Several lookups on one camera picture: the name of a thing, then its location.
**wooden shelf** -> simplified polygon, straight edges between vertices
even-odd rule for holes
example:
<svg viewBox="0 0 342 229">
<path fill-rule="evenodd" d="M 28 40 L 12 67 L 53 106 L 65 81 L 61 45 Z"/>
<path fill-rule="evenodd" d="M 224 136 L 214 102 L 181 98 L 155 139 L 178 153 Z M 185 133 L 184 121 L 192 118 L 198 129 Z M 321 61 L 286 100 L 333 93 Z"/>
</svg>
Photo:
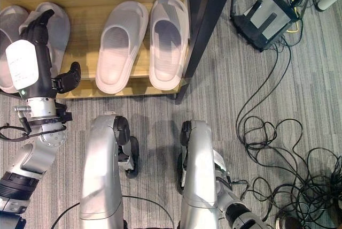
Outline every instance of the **wooden shelf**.
<svg viewBox="0 0 342 229">
<path fill-rule="evenodd" d="M 131 78 L 126 87 L 117 94 L 106 94 L 100 91 L 95 81 L 82 80 L 80 85 L 73 91 L 66 94 L 58 94 L 57 98 L 96 98 L 112 96 L 134 96 L 134 95 L 156 95 L 178 93 L 180 85 L 169 91 L 162 91 L 154 88 L 148 78 Z"/>
<path fill-rule="evenodd" d="M 58 98 L 85 98 L 145 94 L 176 93 L 179 87 L 171 91 L 160 91 L 149 82 L 150 33 L 145 39 L 134 62 L 127 87 L 120 93 L 109 95 L 102 93 L 95 84 L 96 66 L 100 48 L 100 37 L 111 11 L 124 1 L 138 1 L 150 11 L 155 0 L 0 0 L 0 9 L 10 5 L 19 5 L 28 11 L 35 10 L 42 2 L 53 2 L 65 9 L 71 22 L 71 34 L 64 55 L 61 73 L 69 70 L 74 61 L 81 65 L 81 83 L 70 93 L 58 95 Z"/>
<path fill-rule="evenodd" d="M 152 8 L 151 3 L 144 4 L 148 11 Z M 69 70 L 74 61 L 81 65 L 82 80 L 94 79 L 100 49 L 100 39 L 104 24 L 113 6 L 94 7 L 71 7 L 66 8 L 69 17 L 72 18 L 70 41 L 64 54 L 61 73 Z M 150 66 L 150 30 L 147 32 L 139 53 L 135 59 L 131 77 L 148 77 Z"/>
</svg>

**electronic device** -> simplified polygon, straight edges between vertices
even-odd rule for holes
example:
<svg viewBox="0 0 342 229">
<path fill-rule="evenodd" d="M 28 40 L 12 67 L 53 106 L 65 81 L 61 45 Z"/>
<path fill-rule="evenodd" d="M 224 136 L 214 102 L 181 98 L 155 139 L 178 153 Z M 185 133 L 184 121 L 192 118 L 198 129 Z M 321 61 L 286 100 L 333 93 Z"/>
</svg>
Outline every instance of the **electronic device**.
<svg viewBox="0 0 342 229">
<path fill-rule="evenodd" d="M 304 1 L 297 14 L 295 7 Z M 309 0 L 257 0 L 244 14 L 236 15 L 236 0 L 231 0 L 230 18 L 237 32 L 260 51 L 269 49 L 292 26 L 302 19 Z"/>
</svg>

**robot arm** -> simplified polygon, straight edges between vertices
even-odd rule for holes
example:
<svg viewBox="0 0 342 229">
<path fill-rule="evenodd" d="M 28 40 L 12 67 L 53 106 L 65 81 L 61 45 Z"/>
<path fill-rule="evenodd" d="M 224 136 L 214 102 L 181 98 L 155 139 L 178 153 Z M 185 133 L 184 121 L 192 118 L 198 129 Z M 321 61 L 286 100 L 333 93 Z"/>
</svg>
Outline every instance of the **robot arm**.
<svg viewBox="0 0 342 229">
<path fill-rule="evenodd" d="M 6 50 L 13 84 L 26 105 L 14 108 L 23 128 L 1 127 L 24 131 L 23 136 L 10 139 L 0 134 L 0 137 L 3 141 L 27 140 L 27 143 L 0 180 L 1 229 L 25 226 L 25 220 L 18 215 L 26 211 L 39 180 L 54 162 L 58 148 L 66 141 L 63 124 L 72 120 L 66 106 L 56 103 L 55 98 L 57 93 L 78 86 L 81 71 L 79 64 L 73 63 L 68 73 L 51 78 L 46 25 L 53 14 L 52 10 L 42 13 L 24 29 L 21 40 Z"/>
</svg>

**black joint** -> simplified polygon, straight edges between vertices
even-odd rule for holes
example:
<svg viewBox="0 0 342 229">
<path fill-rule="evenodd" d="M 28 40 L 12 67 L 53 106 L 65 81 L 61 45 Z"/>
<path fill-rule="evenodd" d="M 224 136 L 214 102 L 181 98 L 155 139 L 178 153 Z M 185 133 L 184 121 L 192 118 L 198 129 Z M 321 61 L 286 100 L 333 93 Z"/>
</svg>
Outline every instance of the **black joint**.
<svg viewBox="0 0 342 229">
<path fill-rule="evenodd" d="M 226 210 L 226 220 L 229 226 L 232 228 L 235 220 L 244 213 L 251 212 L 245 205 L 240 203 L 234 203 L 230 205 Z"/>
<path fill-rule="evenodd" d="M 114 120 L 114 135 L 116 143 L 124 146 L 130 140 L 130 130 L 128 120 L 123 116 L 116 116 Z"/>
<path fill-rule="evenodd" d="M 191 133 L 191 121 L 185 121 L 181 130 L 181 145 L 188 146 Z"/>
<path fill-rule="evenodd" d="M 39 180 L 6 172 L 0 180 L 0 196 L 27 201 L 36 189 Z"/>
</svg>

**tangled cable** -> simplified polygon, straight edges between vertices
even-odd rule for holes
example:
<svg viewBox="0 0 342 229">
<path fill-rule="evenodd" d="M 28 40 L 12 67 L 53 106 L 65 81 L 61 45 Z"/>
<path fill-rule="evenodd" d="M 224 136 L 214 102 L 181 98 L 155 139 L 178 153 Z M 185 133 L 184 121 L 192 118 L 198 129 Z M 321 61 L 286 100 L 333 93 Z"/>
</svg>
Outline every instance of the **tangled cable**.
<svg viewBox="0 0 342 229">
<path fill-rule="evenodd" d="M 256 178 L 251 189 L 246 189 L 241 199 L 247 193 L 253 193 L 253 196 L 260 202 L 267 202 L 267 213 L 262 219 L 264 222 L 269 218 L 273 208 L 277 208 L 290 216 L 296 217 L 305 228 L 310 228 L 310 224 L 316 224 L 320 228 L 336 228 L 330 227 L 321 222 L 324 215 L 332 207 L 338 210 L 338 202 L 342 200 L 342 157 L 337 156 L 331 150 L 318 147 L 311 149 L 305 157 L 301 156 L 296 148 L 303 136 L 303 125 L 296 119 L 284 119 L 277 124 L 264 121 L 258 116 L 250 115 L 250 113 L 259 106 L 280 84 L 283 80 L 291 62 L 291 45 L 285 38 L 282 38 L 273 48 L 277 52 L 276 61 L 266 80 L 256 90 L 256 92 L 247 100 L 240 110 L 236 119 L 236 134 L 239 142 L 245 147 L 245 150 L 252 161 L 263 166 L 277 168 L 288 173 L 292 179 L 272 189 L 270 183 L 262 177 Z M 286 47 L 289 51 L 289 60 L 286 67 L 281 73 L 280 78 L 276 81 L 275 86 L 260 98 L 260 101 L 251 108 L 247 108 L 248 104 L 261 91 L 270 77 L 275 73 L 278 63 L 279 49 L 278 47 Z M 291 149 L 276 146 L 275 141 L 281 134 L 281 128 L 288 124 L 297 126 L 297 139 Z M 335 166 L 330 173 L 315 174 L 310 169 L 310 161 L 312 154 L 315 152 L 325 152 L 335 160 Z M 265 153 L 272 153 L 274 157 L 279 159 L 277 165 L 270 165 L 263 162 L 261 156 Z M 257 185 L 262 184 L 262 188 L 267 192 L 263 193 L 257 190 Z M 277 197 L 282 195 L 285 203 L 279 203 Z"/>
</svg>

